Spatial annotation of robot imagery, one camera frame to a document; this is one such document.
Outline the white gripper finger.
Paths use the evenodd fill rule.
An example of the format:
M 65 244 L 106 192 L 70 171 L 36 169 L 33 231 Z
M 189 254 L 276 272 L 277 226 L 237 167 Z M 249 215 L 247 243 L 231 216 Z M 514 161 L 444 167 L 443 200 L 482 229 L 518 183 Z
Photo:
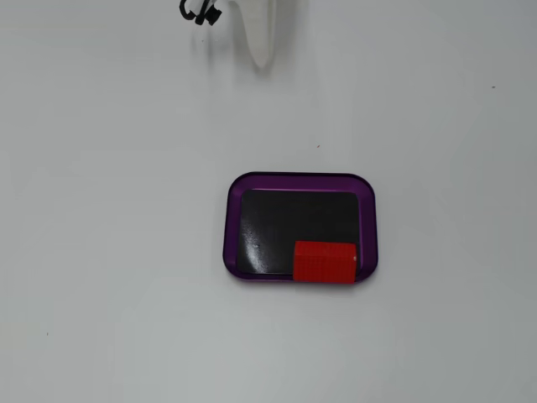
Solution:
M 237 0 L 250 55 L 260 70 L 269 65 L 274 49 L 276 0 Z

